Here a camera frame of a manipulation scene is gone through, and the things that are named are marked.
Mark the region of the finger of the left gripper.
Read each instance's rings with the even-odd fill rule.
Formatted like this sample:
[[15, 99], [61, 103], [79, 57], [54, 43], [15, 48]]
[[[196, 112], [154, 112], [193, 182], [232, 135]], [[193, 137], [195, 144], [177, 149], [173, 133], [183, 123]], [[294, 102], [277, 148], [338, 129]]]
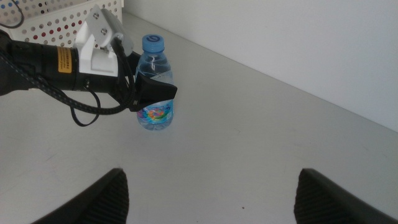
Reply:
[[137, 65], [139, 63], [140, 55], [136, 52], [132, 52], [129, 56], [129, 66], [132, 74], [136, 74]]
[[177, 93], [175, 85], [153, 80], [142, 73], [138, 73], [134, 88], [130, 111], [140, 111], [155, 103], [172, 100]]

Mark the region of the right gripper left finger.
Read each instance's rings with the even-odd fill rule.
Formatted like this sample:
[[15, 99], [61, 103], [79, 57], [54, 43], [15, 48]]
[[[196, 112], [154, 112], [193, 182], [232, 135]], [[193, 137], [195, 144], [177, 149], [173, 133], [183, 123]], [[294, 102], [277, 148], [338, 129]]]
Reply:
[[111, 169], [67, 203], [35, 221], [46, 223], [120, 223], [127, 221], [129, 189], [125, 172]]

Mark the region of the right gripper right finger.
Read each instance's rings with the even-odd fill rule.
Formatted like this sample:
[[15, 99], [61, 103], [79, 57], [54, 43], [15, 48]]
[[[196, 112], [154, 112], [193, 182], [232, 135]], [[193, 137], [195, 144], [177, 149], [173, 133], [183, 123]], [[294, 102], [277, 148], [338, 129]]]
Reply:
[[397, 219], [370, 206], [315, 169], [298, 177], [294, 216], [297, 223], [397, 224]]

